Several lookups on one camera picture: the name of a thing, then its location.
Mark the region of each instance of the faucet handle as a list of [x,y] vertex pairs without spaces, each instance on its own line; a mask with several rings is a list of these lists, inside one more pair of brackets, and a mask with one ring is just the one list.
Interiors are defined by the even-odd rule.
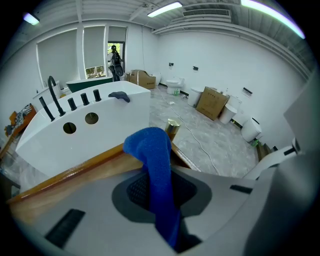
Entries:
[[95,98],[96,102],[101,101],[101,97],[100,97],[100,93],[99,93],[98,89],[93,90],[93,95],[94,95],[94,98]]
[[68,98],[68,103],[70,105],[71,111],[74,111],[77,109],[77,106],[73,98]]
[[84,92],[84,93],[81,93],[80,96],[81,96],[83,105],[84,105],[84,106],[89,105],[89,101],[88,101],[87,94]]

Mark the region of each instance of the white cable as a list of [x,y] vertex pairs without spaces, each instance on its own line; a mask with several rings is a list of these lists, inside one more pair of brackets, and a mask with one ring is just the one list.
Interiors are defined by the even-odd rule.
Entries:
[[212,159],[211,159],[210,154],[209,154],[207,151],[204,150],[204,148],[202,147],[200,141],[197,140],[197,138],[194,136],[194,133],[192,132],[192,130],[190,130],[190,129],[188,128],[188,126],[186,125],[185,121],[183,121],[183,119],[182,119],[182,118],[180,117],[180,115],[174,110],[174,108],[169,104],[169,102],[166,101],[166,99],[165,99],[164,96],[162,95],[161,91],[159,90],[158,86],[156,86],[156,88],[157,88],[157,90],[159,91],[162,99],[170,106],[170,108],[173,110],[173,112],[174,112],[174,113],[179,117],[179,119],[184,123],[185,128],[187,128],[187,129],[190,131],[190,133],[192,134],[192,136],[194,137],[194,139],[200,144],[200,147],[201,147],[201,149],[203,150],[203,152],[208,155],[208,157],[210,158],[211,164],[212,164],[212,166],[214,167],[216,173],[217,173],[219,176],[221,176],[221,173],[218,171],[217,167],[216,167],[216,166],[214,165],[214,163],[212,162]]
[[145,67],[145,52],[144,52],[144,26],[141,27],[141,37],[142,37],[142,59],[143,59],[143,70],[146,70]]

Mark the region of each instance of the ceiling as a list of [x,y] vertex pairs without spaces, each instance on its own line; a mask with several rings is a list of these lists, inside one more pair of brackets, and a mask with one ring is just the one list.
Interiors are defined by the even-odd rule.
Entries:
[[[279,42],[307,67],[315,66],[315,58],[307,42],[291,29],[260,11],[241,6],[241,0],[179,0],[183,7],[162,13],[154,18],[147,16],[152,10],[174,0],[45,0],[34,10],[40,19],[37,26],[24,22],[13,40],[16,46],[52,28],[78,20],[111,19],[123,20],[159,29],[173,19],[183,17],[184,11],[197,9],[225,9],[231,12],[231,23],[260,32]],[[290,19],[289,15],[274,1],[260,0]]]

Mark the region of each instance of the backpack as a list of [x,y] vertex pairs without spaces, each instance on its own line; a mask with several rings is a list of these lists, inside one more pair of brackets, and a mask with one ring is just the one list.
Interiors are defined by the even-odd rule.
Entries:
[[124,70],[121,66],[121,61],[120,61],[120,55],[119,53],[116,51],[113,56],[112,56],[112,63],[114,63],[114,70],[115,73],[119,76],[122,77],[124,75]]

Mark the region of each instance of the gold cup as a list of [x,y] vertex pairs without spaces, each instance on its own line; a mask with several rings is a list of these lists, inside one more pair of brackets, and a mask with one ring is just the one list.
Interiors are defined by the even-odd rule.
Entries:
[[179,118],[170,117],[165,126],[165,132],[168,134],[170,141],[173,141],[179,131],[181,120]]

